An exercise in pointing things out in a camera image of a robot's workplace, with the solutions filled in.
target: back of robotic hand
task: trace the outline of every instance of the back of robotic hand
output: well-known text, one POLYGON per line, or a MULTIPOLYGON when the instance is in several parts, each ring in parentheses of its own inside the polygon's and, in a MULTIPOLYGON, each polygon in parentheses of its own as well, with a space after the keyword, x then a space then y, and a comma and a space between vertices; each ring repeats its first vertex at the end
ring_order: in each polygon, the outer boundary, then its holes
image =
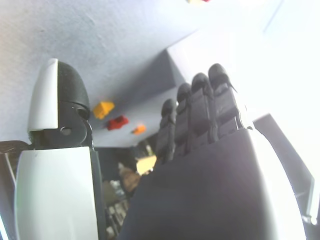
POLYGON ((162 107, 154 171, 120 240, 306 239, 294 192, 219 64, 162 107))

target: white plastic panel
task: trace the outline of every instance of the white plastic panel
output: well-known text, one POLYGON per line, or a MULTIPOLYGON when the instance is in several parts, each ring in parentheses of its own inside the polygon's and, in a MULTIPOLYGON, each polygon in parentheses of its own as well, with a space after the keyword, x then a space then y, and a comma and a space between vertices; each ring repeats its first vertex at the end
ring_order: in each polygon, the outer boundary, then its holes
POLYGON ((23 151, 14 206, 19 240, 98 240, 89 148, 23 151))
POLYGON ((28 132, 58 128, 58 59, 50 59, 35 83, 28 120, 28 132))

